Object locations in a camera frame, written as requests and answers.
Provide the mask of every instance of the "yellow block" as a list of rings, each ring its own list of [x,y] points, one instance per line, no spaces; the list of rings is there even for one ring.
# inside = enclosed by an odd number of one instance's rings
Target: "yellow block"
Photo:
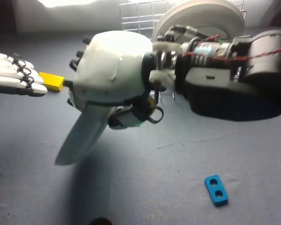
[[[62,84],[63,84],[64,79],[65,79],[64,77],[56,76],[56,75],[53,75],[53,74],[47,74],[47,73],[43,73],[43,72],[40,72],[39,75],[44,80],[44,86],[47,89],[55,90],[55,91],[61,91]]]

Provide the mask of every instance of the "blue block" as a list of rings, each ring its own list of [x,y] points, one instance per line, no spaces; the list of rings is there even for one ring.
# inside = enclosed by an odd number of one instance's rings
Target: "blue block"
[[[206,177],[204,182],[208,189],[210,197],[216,206],[221,206],[228,203],[228,195],[219,175],[216,174],[210,177]]]

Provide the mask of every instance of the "table surface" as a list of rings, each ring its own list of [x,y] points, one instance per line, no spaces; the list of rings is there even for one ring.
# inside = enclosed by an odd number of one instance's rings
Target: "table surface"
[[[0,37],[38,72],[73,78],[83,34]],[[107,128],[90,156],[54,160],[79,111],[67,89],[40,98],[0,94],[0,225],[281,225],[281,116],[229,122],[198,116],[164,94],[157,125]],[[229,195],[216,208],[204,185],[218,174]]]

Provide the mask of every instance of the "dish rack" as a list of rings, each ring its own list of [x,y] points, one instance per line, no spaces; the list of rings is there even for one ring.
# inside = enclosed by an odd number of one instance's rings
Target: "dish rack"
[[[151,39],[154,27],[160,18],[172,7],[189,0],[151,0],[142,2],[130,2],[119,5],[122,30],[138,32]],[[244,0],[239,0],[241,3],[235,4],[239,11],[246,18],[247,11],[243,9]],[[248,38],[251,36],[241,36],[235,38]],[[171,91],[159,93],[161,101],[162,94],[171,93],[175,100],[175,94]]]

